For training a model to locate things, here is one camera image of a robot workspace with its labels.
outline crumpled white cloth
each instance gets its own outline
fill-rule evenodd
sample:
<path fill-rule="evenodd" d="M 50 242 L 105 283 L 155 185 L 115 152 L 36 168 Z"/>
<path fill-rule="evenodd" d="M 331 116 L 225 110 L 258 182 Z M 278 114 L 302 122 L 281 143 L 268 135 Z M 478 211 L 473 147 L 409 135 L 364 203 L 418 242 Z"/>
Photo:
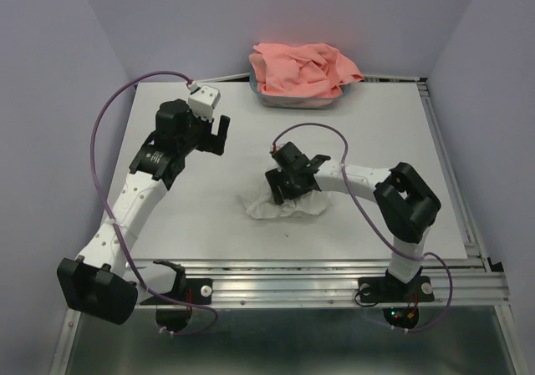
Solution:
<path fill-rule="evenodd" d="M 265 179 L 259 180 L 244 190 L 239 199 L 248 215 L 254 219 L 275 219 L 283 217 L 304 217 L 320 215 L 331 205 L 330 193 L 313 190 L 295 200 L 275 204 L 271 188 Z"/>

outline screw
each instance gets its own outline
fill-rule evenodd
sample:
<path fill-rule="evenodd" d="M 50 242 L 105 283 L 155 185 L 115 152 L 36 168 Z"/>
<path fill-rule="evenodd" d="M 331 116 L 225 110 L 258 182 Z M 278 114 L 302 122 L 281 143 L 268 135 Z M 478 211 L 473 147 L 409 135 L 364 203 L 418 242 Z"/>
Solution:
<path fill-rule="evenodd" d="M 422 283 L 421 290 L 424 292 L 424 294 L 431 294 L 433 292 L 433 287 L 430 283 Z"/>
<path fill-rule="evenodd" d="M 211 287 L 209 287 L 208 285 L 201 287 L 201 296 L 203 297 L 211 296 Z"/>

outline wall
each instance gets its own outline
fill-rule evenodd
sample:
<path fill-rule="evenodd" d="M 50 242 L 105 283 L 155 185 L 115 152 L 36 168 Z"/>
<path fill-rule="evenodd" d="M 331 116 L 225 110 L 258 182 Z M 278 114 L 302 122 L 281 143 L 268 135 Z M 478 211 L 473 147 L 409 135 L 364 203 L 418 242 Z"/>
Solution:
<path fill-rule="evenodd" d="M 331 43 L 365 73 L 427 76 L 470 0 L 89 0 L 129 75 L 248 70 L 258 41 Z"/>
<path fill-rule="evenodd" d="M 472 0 L 429 87 L 456 174 L 535 371 L 535 0 Z"/>
<path fill-rule="evenodd" d="M 65 302 L 55 275 L 99 222 L 89 135 L 126 80 L 86 0 L 0 0 L 0 373 L 48 373 Z M 104 123 L 115 166 L 128 104 Z"/>

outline pink towel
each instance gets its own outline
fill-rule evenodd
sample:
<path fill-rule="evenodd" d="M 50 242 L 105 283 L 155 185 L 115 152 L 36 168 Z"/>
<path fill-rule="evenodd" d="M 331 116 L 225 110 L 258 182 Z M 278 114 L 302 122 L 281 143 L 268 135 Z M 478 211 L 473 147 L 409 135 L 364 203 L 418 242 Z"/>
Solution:
<path fill-rule="evenodd" d="M 258 91 L 288 97 L 334 98 L 341 84 L 363 79 L 357 66 L 326 43 L 289 47 L 260 43 L 249 55 Z"/>

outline white table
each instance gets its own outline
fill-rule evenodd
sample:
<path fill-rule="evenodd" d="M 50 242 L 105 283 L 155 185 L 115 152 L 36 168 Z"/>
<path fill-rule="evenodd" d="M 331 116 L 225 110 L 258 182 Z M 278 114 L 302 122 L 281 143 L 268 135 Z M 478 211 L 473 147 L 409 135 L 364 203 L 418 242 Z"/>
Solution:
<path fill-rule="evenodd" d="M 442 202 L 425 249 L 443 258 L 466 258 L 451 197 L 416 84 L 356 84 L 331 110 L 298 111 L 263 107 L 246 83 L 211 84 L 222 99 L 216 111 L 230 116 L 222 157 L 194 151 L 171 191 L 155 208 L 133 249 L 137 259 L 323 259 L 374 260 L 390 257 L 347 195 L 319 217 L 254 220 L 238 194 L 273 167 L 269 145 L 292 124 L 315 121 L 339 129 L 349 141 L 348 163 L 372 167 L 412 164 Z M 115 200 L 128 166 L 154 129 L 160 104 L 187 99 L 183 83 L 140 84 L 125 132 L 110 191 Z M 292 140 L 309 158 L 339 159 L 342 144 L 324 129 L 298 129 Z M 364 208 L 389 235 L 376 205 Z"/>

